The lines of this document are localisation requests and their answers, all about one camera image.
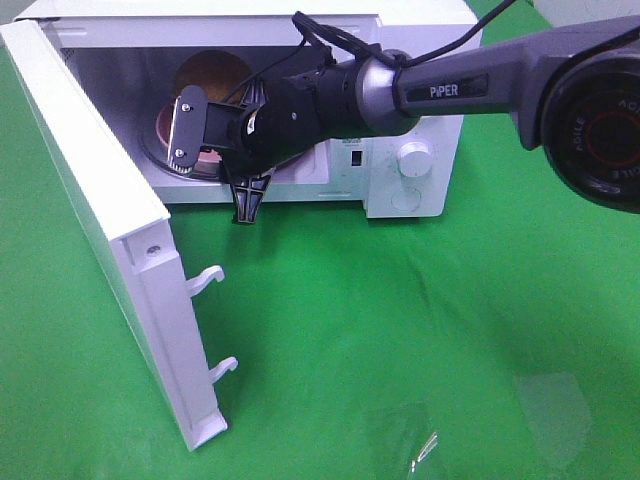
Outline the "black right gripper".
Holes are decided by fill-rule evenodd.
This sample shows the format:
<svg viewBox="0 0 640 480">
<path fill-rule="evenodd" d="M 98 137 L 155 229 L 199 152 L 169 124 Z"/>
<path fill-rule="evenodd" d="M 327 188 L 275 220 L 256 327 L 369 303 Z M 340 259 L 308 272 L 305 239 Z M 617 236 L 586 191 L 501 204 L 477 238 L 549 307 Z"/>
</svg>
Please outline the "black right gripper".
<svg viewBox="0 0 640 480">
<path fill-rule="evenodd" d="M 265 83 L 253 79 L 240 87 L 239 106 L 209 102 L 203 145 L 221 157 L 230 184 L 237 224 L 254 224 L 276 166 L 280 163 L 280 111 L 267 102 Z"/>
</svg>

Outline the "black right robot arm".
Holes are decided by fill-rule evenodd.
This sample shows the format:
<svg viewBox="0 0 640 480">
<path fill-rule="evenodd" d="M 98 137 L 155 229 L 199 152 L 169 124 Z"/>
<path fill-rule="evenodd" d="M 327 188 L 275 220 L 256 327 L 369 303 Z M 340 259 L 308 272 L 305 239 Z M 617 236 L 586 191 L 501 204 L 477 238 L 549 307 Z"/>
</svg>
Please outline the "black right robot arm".
<svg viewBox="0 0 640 480">
<path fill-rule="evenodd" d="M 422 117 L 507 113 L 525 149 L 601 206 L 639 209 L 639 20 L 568 25 L 475 50 L 409 59 L 361 44 L 356 57 L 277 80 L 262 104 L 212 103 L 237 218 L 254 220 L 272 170 L 328 139 L 399 136 Z"/>
</svg>

